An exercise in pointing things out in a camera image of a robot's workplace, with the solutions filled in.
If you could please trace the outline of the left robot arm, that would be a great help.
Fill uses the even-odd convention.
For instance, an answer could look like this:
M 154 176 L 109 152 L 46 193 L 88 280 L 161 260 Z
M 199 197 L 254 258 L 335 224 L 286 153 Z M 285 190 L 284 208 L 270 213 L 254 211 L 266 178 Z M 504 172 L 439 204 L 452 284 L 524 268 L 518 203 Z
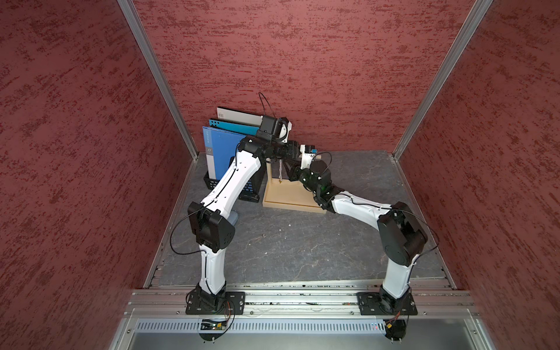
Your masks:
M 291 129 L 287 118 L 262 116 L 256 134 L 236 145 L 233 162 L 217 186 L 200 203 L 188 207 L 201 253 L 201 278 L 194 295 L 211 313 L 221 312 L 225 306 L 225 253 L 236 232 L 230 221 L 233 205 L 267 159 L 298 157 L 297 147 L 288 141 Z

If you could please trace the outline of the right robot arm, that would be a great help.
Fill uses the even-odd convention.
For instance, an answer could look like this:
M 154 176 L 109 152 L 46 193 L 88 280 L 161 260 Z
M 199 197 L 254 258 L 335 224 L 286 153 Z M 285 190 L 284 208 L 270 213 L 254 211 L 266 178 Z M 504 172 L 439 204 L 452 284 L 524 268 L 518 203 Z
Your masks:
M 387 314 L 399 312 L 411 294 L 411 273 L 428 241 L 418 217 L 404 202 L 380 204 L 334 185 L 328 165 L 322 160 L 311 160 L 306 168 L 287 164 L 284 168 L 291 182 L 300 182 L 313 194 L 318 207 L 354 218 L 379 232 L 388 257 L 386 275 L 379 289 L 380 308 Z

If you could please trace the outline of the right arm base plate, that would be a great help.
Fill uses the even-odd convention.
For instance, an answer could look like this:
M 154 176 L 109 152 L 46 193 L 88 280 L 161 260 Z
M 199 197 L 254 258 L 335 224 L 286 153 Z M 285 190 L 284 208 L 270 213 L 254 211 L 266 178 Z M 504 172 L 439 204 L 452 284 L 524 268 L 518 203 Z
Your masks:
M 357 305 L 362 316 L 417 316 L 418 310 L 410 291 L 400 298 L 386 293 L 357 293 Z

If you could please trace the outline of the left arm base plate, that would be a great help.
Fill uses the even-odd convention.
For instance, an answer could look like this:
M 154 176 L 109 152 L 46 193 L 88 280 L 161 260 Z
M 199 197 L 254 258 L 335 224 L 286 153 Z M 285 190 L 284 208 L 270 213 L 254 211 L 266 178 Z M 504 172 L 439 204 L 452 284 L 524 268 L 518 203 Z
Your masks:
M 186 297 L 186 315 L 239 316 L 244 313 L 246 293 L 221 292 L 212 296 L 203 290 L 193 290 Z

